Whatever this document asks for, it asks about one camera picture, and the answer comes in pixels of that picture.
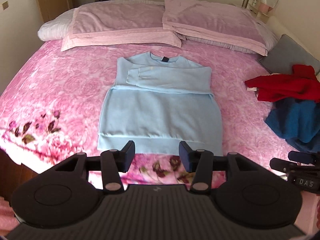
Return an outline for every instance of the black circular disc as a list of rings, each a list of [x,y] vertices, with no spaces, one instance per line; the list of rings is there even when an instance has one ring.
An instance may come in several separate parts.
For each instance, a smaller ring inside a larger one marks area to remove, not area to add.
[[[214,199],[223,215],[251,228],[271,229],[293,223],[300,211],[300,191],[273,174],[240,172],[222,184]]]
[[[36,227],[61,227],[93,212],[99,201],[95,187],[72,172],[40,174],[12,195],[16,215]]]

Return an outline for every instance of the pink fabric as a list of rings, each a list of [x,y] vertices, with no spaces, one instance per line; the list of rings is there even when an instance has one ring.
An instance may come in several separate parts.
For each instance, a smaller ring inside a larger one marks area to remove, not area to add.
[[[79,47],[60,52],[61,41],[48,41],[13,78],[0,97],[0,147],[17,163],[42,172],[84,151],[97,156],[98,121],[103,99],[116,77],[116,61],[146,51],[182,55],[212,68],[211,89],[221,109],[223,153],[239,152],[269,168],[273,157],[293,150],[263,121],[271,103],[257,101],[244,81],[268,74],[256,54],[244,54],[194,41],[181,48],[125,44]],[[168,155],[137,154],[124,183],[184,183],[192,179]],[[214,185],[223,182],[216,173]],[[102,187],[98,172],[90,174]]]
[[[61,51],[78,46],[153,42],[181,47],[177,35],[162,28],[163,13],[161,3],[141,0],[80,6],[74,12]]]
[[[0,235],[1,232],[8,233],[14,229],[18,224],[18,220],[14,217],[14,212],[9,203],[0,199]]]
[[[247,10],[197,0],[164,0],[164,3],[164,29],[267,55],[265,41]]]

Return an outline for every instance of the floral print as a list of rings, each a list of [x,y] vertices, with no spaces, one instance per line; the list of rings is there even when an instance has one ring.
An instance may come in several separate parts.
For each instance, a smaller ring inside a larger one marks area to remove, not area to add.
[[[116,78],[119,57],[151,51],[157,56],[181,55],[212,68],[211,89],[221,109],[223,153],[239,152],[269,167],[273,157],[286,159],[292,150],[264,123],[271,104],[257,101],[244,81],[267,72],[254,54],[183,41],[181,48],[157,44],[87,46],[60,52],[61,41],[46,42],[16,74],[0,97],[0,147],[15,162],[36,172],[76,152],[97,156],[99,114]],[[190,183],[179,157],[137,153],[127,183]],[[101,175],[90,173],[101,187]],[[224,181],[215,172],[212,186]]]

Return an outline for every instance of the bedspread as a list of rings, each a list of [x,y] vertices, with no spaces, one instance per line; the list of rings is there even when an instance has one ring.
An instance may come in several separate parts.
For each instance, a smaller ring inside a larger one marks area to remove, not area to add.
[[[230,51],[194,41],[182,48],[124,44],[90,46],[60,52],[61,41],[46,42],[21,68],[0,97],[0,147],[12,160],[40,173],[68,156],[97,150],[103,99],[116,78],[119,57],[151,51],[157,56],[181,55],[212,68],[211,90],[221,109],[223,153],[236,151],[269,168],[273,157],[286,158],[293,148],[264,123],[271,104],[257,101],[244,81],[267,72],[257,55]],[[124,183],[188,183],[179,158],[136,154]],[[215,185],[223,181],[216,173]],[[101,187],[98,172],[91,182]]]

